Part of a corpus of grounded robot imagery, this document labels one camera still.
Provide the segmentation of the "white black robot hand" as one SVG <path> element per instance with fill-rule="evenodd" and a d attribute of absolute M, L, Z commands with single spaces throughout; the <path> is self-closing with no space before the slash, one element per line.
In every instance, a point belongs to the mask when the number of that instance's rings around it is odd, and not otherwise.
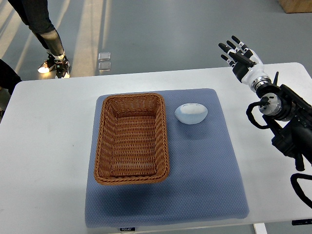
<path fill-rule="evenodd" d="M 224 53 L 231 57 L 229 58 L 224 54 L 220 55 L 221 58 L 233 68 L 233 73 L 236 78 L 241 83 L 248 85 L 252 91 L 257 91 L 261 85 L 270 84 L 271 80 L 264 72 L 264 64 L 255 51 L 248 48 L 248 46 L 236 36 L 232 35 L 231 38 L 243 50 L 242 53 L 240 49 L 229 40 L 226 41 L 229 46 L 223 43 L 219 43 L 218 46 Z"/>

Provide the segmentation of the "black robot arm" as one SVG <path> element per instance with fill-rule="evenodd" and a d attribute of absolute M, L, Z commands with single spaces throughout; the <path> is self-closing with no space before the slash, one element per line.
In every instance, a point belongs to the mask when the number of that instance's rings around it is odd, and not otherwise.
<path fill-rule="evenodd" d="M 259 129 L 270 129 L 273 146 L 293 158 L 298 171 L 304 171 L 304 160 L 312 160 L 311 105 L 287 85 L 278 85 L 278 73 L 271 80 L 259 56 L 236 36 L 218 46 L 238 81 L 248 85 L 259 98 L 246 110 L 250 123 Z"/>

